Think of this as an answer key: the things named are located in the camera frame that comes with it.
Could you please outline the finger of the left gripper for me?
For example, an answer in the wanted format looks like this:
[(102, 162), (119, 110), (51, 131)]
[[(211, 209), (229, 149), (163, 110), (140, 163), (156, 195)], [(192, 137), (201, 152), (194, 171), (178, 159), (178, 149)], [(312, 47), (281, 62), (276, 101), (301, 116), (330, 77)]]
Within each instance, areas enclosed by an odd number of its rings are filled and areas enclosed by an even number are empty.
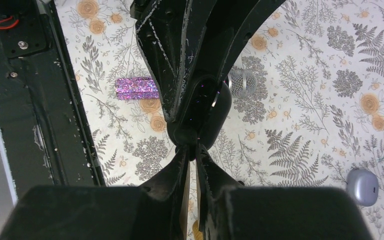
[(258, 28), (283, 0), (218, 0), (205, 26), (193, 79), (222, 81)]
[(180, 116), (182, 99), (209, 18), (207, 0), (135, 0), (136, 38), (159, 90), (167, 122)]

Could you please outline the black oval earbud case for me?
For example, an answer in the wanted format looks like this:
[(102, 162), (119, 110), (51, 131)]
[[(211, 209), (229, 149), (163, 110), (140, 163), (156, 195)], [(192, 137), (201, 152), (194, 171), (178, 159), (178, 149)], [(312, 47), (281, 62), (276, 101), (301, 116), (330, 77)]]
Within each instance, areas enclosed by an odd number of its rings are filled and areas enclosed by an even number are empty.
[(211, 74), (197, 74), (187, 85), (175, 121), (167, 124), (175, 146), (202, 144), (210, 149), (232, 106), (226, 83)]

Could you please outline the floral table mat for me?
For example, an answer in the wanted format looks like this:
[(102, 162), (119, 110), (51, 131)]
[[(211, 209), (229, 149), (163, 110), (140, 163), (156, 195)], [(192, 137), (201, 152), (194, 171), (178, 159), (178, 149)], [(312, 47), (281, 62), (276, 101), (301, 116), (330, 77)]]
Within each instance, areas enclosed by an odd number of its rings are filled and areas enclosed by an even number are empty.
[[(105, 183), (139, 185), (174, 156), (160, 103), (117, 98), (118, 79), (149, 73), (129, 0), (58, 0)], [(384, 240), (384, 0), (288, 0), (235, 63), (258, 79), (235, 99), (210, 154), (246, 185), (346, 186), (371, 171), (377, 201), (361, 213)]]

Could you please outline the purple glitter microphone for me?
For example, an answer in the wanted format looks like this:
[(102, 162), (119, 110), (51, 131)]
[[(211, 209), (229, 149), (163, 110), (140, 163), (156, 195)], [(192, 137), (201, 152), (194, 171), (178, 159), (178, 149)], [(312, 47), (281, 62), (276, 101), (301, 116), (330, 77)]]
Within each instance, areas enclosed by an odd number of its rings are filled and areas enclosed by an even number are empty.
[[(245, 98), (255, 93), (259, 79), (248, 69), (233, 69), (225, 79), (234, 98)], [(118, 78), (115, 80), (115, 95), (119, 100), (158, 99), (159, 91), (151, 76)]]

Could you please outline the lavender earbud charging case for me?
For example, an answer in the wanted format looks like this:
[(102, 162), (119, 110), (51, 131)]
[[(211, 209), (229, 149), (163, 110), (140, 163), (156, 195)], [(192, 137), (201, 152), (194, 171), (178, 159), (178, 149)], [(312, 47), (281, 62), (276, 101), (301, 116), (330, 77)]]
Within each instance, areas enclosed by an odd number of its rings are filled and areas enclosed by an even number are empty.
[(346, 178), (346, 192), (362, 207), (373, 206), (379, 196), (379, 180), (366, 169), (352, 169)]

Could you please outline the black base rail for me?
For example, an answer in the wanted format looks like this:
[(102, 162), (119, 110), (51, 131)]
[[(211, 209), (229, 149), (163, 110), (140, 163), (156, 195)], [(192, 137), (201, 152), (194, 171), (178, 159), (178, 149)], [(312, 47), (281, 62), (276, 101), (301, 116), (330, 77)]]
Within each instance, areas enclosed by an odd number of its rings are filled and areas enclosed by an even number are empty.
[(0, 136), (17, 197), (105, 185), (53, 0), (0, 0)]

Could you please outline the gold microphone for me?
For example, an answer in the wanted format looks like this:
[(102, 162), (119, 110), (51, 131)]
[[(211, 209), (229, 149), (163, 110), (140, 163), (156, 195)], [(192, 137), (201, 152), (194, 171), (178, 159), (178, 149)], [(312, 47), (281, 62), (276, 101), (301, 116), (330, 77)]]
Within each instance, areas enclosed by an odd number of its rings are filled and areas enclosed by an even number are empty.
[(203, 233), (199, 230), (199, 221), (198, 220), (196, 220), (192, 224), (192, 234), (193, 234), (194, 240), (203, 240), (204, 239)]

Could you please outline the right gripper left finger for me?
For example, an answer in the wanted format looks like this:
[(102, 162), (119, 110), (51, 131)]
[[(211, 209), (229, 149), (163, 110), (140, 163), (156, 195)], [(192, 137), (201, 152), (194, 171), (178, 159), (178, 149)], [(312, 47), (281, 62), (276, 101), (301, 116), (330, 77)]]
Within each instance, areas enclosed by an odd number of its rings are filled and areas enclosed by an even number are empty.
[(139, 186), (35, 186), (0, 240), (184, 240), (190, 148)]

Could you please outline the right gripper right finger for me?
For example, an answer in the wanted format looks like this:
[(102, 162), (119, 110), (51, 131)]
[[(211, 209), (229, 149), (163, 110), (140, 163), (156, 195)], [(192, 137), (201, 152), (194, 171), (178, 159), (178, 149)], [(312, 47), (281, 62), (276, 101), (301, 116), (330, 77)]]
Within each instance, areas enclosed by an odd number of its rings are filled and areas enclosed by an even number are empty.
[(206, 240), (369, 240), (354, 201), (335, 187), (244, 186), (195, 149), (198, 228)]

